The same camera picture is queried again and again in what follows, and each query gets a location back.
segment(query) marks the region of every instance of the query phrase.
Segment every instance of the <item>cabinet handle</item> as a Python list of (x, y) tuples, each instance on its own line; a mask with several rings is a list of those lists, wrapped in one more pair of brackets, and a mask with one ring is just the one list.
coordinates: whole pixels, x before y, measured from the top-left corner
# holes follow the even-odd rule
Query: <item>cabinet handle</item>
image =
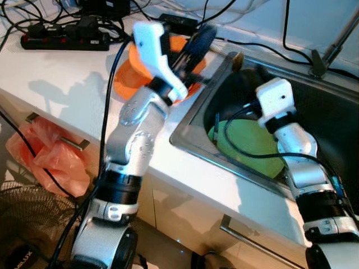
[[(29, 116), (27, 116), (26, 118), (26, 121), (31, 123), (36, 117), (38, 117), (39, 115), (37, 115), (36, 113), (31, 113)], [(87, 141), (86, 139), (82, 140), (81, 143), (75, 143), (71, 140), (69, 140), (68, 138), (65, 138), (65, 137), (60, 137), (60, 140), (69, 144), (70, 146), (73, 146), (74, 148), (82, 151), (84, 150), (85, 148), (87, 148), (87, 146), (90, 144), (89, 141)]]
[(291, 268), (294, 268), (294, 269), (305, 269), (304, 267), (288, 260), (287, 258), (271, 251), (269, 248), (266, 248), (260, 244), (258, 244), (257, 242), (249, 239), (248, 237), (245, 237), (244, 235), (242, 234), (239, 234), (237, 231), (233, 230), (232, 228), (229, 227), (229, 223), (231, 222), (231, 217), (230, 216), (227, 216), (227, 215), (223, 215), (223, 218), (222, 218), (222, 222), (220, 223), (220, 229), (222, 231), (225, 231), (227, 234), (235, 237), (236, 239), (244, 242), (245, 244), (247, 245), (250, 245), (251, 247), (267, 254), (268, 256), (271, 256), (272, 258), (276, 259), (277, 261), (281, 262), (281, 263), (284, 263), (285, 265), (291, 267)]

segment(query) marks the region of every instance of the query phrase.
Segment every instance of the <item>stainless steel sink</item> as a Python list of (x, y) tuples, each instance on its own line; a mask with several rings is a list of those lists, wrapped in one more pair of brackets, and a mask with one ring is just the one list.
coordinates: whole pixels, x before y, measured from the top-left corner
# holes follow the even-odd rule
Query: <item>stainless steel sink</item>
[(172, 134), (171, 143), (263, 188), (292, 198), (284, 180), (285, 169), (276, 178), (268, 178), (222, 154), (207, 136), (217, 112), (220, 120), (228, 119), (248, 99), (254, 97), (254, 92), (248, 91), (248, 88), (255, 89), (263, 83), (255, 74), (266, 69), (268, 74), (264, 72), (261, 78), (276, 76), (291, 82), (300, 124), (317, 139), (319, 159), (327, 161), (342, 177), (349, 199), (358, 214), (359, 94), (249, 57), (245, 58), (240, 73), (232, 73), (232, 58), (235, 55), (231, 53), (225, 58)]

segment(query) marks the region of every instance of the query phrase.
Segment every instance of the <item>orange bowl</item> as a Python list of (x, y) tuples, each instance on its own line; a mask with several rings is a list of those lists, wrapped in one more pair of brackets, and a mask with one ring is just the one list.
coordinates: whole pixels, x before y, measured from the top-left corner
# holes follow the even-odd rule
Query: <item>orange bowl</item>
[[(186, 39), (181, 36), (170, 37), (171, 51), (180, 52), (186, 44)], [(193, 73), (200, 73), (206, 67), (206, 61), (203, 59), (193, 70)], [(118, 95), (125, 100), (131, 98), (135, 92), (143, 85), (148, 84), (152, 80), (151, 73), (146, 69), (140, 59), (137, 48), (134, 44), (130, 45), (128, 60), (125, 61), (118, 69), (113, 87)], [(188, 88), (187, 98), (199, 91), (201, 85), (199, 83), (192, 84)]]

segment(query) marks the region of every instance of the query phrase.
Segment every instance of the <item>pink plastic bag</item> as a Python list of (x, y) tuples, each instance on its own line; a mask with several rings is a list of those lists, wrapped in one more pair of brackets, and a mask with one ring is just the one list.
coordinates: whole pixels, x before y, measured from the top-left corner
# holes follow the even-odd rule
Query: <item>pink plastic bag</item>
[(55, 185), (44, 168), (73, 196), (85, 194), (90, 177), (85, 171), (84, 158), (79, 150), (59, 140), (62, 136), (71, 138), (64, 129), (37, 117), (31, 124), (22, 125), (20, 131), (34, 149), (36, 157), (32, 156), (23, 140), (15, 133), (6, 142), (6, 149), (17, 162), (31, 171), (39, 183), (52, 193), (67, 196)]

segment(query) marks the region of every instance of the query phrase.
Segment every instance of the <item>wire basket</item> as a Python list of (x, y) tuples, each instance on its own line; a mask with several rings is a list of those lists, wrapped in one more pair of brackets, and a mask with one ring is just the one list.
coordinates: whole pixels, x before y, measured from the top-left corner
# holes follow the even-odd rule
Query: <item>wire basket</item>
[[(16, 262), (27, 264), (21, 268), (46, 268), (74, 210), (73, 202), (37, 185), (13, 185), (0, 191), (0, 269), (16, 268)], [(69, 259), (73, 238), (74, 229), (62, 248), (61, 260)], [(26, 248), (31, 249), (31, 259), (22, 251)]]

